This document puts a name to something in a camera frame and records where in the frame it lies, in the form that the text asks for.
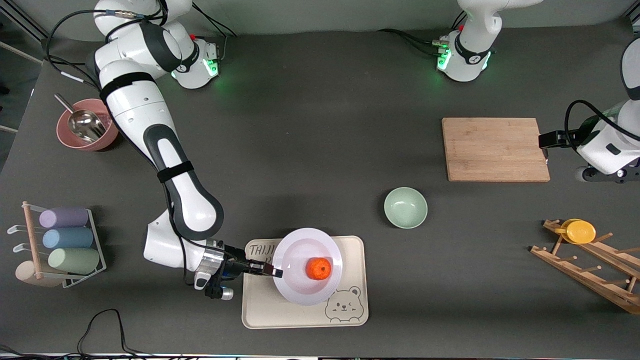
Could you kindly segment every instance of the black strap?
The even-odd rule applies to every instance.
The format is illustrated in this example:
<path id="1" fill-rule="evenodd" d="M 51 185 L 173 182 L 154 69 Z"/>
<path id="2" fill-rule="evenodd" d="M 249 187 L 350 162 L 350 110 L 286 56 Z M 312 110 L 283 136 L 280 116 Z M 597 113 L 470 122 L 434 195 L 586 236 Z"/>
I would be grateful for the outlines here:
<path id="1" fill-rule="evenodd" d="M 140 30 L 142 30 L 145 46 L 156 63 L 166 72 L 175 70 L 180 65 L 180 59 L 172 53 L 166 43 L 164 36 L 167 34 L 167 30 L 148 21 L 143 21 L 140 24 Z"/>
<path id="2" fill-rule="evenodd" d="M 110 83 L 104 85 L 102 90 L 100 91 L 100 98 L 102 102 L 107 103 L 107 97 L 111 95 L 112 92 L 118 90 L 119 88 L 123 88 L 125 86 L 129 86 L 133 84 L 134 81 L 153 81 L 156 82 L 154 78 L 146 72 L 132 72 L 130 74 L 124 74 L 118 76 L 117 78 L 111 80 Z"/>
<path id="3" fill-rule="evenodd" d="M 180 66 L 178 66 L 175 70 L 180 73 L 188 72 L 189 69 L 191 69 L 191 66 L 196 63 L 199 57 L 200 46 L 198 46 L 198 44 L 196 43 L 193 43 L 193 51 L 191 52 L 191 55 L 189 55 L 188 58 L 182 60 L 182 62 L 180 62 Z"/>
<path id="4" fill-rule="evenodd" d="M 635 88 L 628 88 L 625 85 L 625 89 L 627 89 L 627 95 L 629 95 L 629 99 L 634 101 L 640 100 L 640 86 L 636 86 Z"/>
<path id="5" fill-rule="evenodd" d="M 191 170 L 193 170 L 193 165 L 190 161 L 185 161 L 179 165 L 175 165 L 174 167 L 168 167 L 160 170 L 157 173 L 157 176 L 158 180 L 160 180 L 160 182 L 164 184 L 165 182 L 167 182 L 167 180 L 170 180 L 180 174 L 184 174 L 185 172 Z"/>
<path id="6" fill-rule="evenodd" d="M 484 57 L 489 53 L 489 49 L 481 53 L 474 53 L 471 50 L 465 49 L 465 47 L 462 46 L 462 43 L 460 42 L 460 34 L 456 36 L 454 45 L 456 46 L 456 51 L 458 52 L 458 54 L 460 54 L 465 59 L 465 62 L 469 65 L 475 65 L 479 63 L 480 60 L 484 59 Z"/>

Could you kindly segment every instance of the wooden drying rack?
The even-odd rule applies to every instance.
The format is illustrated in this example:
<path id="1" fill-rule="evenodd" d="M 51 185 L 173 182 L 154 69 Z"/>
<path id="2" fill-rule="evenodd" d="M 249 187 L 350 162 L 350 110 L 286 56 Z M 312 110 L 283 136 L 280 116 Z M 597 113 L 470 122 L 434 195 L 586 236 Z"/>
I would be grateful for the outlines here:
<path id="1" fill-rule="evenodd" d="M 559 223 L 560 220 L 545 220 L 543 227 L 554 232 L 554 229 L 560 227 Z M 640 294 L 633 293 L 636 281 L 640 278 L 640 271 L 629 266 L 640 266 L 640 259 L 629 255 L 630 252 L 640 251 L 640 247 L 618 250 L 602 243 L 603 240 L 606 240 L 611 236 L 613 236 L 613 234 L 608 233 L 596 238 L 591 243 L 576 246 L 627 275 L 627 279 L 606 281 L 603 278 L 592 274 L 592 272 L 602 269 L 602 266 L 600 265 L 592 266 L 590 268 L 579 268 L 574 264 L 571 264 L 571 261 L 578 258 L 577 256 L 570 256 L 567 258 L 557 257 L 556 253 L 560 244 L 563 242 L 562 236 L 558 237 L 556 244 L 550 252 L 547 251 L 546 247 L 539 248 L 537 246 L 533 246 L 531 247 L 531 253 L 538 256 L 554 268 L 579 281 L 589 289 L 600 294 L 600 296 L 605 299 L 611 301 L 617 306 L 620 306 L 628 313 L 640 315 Z"/>

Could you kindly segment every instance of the pink bowl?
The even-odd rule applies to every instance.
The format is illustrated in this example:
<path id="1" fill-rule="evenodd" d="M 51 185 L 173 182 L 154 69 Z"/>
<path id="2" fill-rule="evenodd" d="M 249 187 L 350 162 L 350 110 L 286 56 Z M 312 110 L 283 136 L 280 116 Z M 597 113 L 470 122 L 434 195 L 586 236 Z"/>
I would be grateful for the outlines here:
<path id="1" fill-rule="evenodd" d="M 82 151 L 98 151 L 111 145 L 113 140 L 116 140 L 116 137 L 118 136 L 118 129 L 113 124 L 111 115 L 109 115 L 109 111 L 107 110 L 107 107 L 104 105 L 102 100 L 80 100 L 74 104 L 74 109 L 93 111 L 96 115 L 98 115 L 98 118 L 100 118 L 107 131 L 98 140 L 92 143 L 87 143 L 86 141 L 80 139 L 76 134 L 71 132 L 68 125 L 71 113 L 68 110 L 65 110 L 65 112 L 60 115 L 60 119 L 58 119 L 58 125 L 56 126 L 56 135 L 58 135 L 58 140 L 60 140 L 60 142 L 64 146 Z"/>

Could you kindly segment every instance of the white robotic arm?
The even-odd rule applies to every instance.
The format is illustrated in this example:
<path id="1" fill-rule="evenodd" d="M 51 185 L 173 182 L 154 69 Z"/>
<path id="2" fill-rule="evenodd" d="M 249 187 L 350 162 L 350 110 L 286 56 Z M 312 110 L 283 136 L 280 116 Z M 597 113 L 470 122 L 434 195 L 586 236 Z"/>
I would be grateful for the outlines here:
<path id="1" fill-rule="evenodd" d="M 525 8 L 542 0 L 458 0 L 467 13 L 464 29 L 454 29 L 440 37 L 449 46 L 438 61 L 436 69 L 455 81 L 472 81 L 486 68 L 490 48 L 502 29 L 498 11 Z"/>
<path id="2" fill-rule="evenodd" d="M 96 24 L 103 34 L 112 33 L 111 41 L 89 57 L 87 66 L 97 74 L 100 97 L 120 132 L 155 167 L 166 189 L 168 209 L 147 227 L 145 258 L 194 271 L 196 289 L 229 300 L 233 292 L 221 281 L 241 273 L 281 277 L 282 271 L 247 260 L 241 249 L 212 239 L 222 225 L 222 206 L 200 184 L 155 79 L 171 72 L 186 88 L 205 85 L 218 74 L 216 48 L 191 38 L 180 23 L 171 21 L 191 8 L 190 0 L 163 3 L 169 20 L 164 26 L 145 20 L 117 28 L 127 20 L 97 15 Z M 154 11 L 149 0 L 101 0 L 96 6 L 109 8 L 132 16 Z"/>
<path id="3" fill-rule="evenodd" d="M 629 100 L 599 112 L 583 100 L 574 101 L 589 106 L 596 115 L 585 120 L 580 128 L 568 129 L 568 113 L 564 131 L 540 135 L 542 149 L 573 147 L 588 163 L 578 169 L 583 181 L 640 181 L 640 38 L 625 49 L 620 61 L 620 74 Z"/>

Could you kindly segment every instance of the bear illustration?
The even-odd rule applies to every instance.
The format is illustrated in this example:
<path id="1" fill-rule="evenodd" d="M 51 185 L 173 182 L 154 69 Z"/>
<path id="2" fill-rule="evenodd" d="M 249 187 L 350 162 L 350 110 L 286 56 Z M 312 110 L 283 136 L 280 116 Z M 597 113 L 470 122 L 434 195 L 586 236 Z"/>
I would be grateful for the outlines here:
<path id="1" fill-rule="evenodd" d="M 338 290 L 327 300 L 324 314 L 330 322 L 349 322 L 359 320 L 364 314 L 364 307 L 360 302 L 360 288 L 352 286 L 349 290 Z"/>

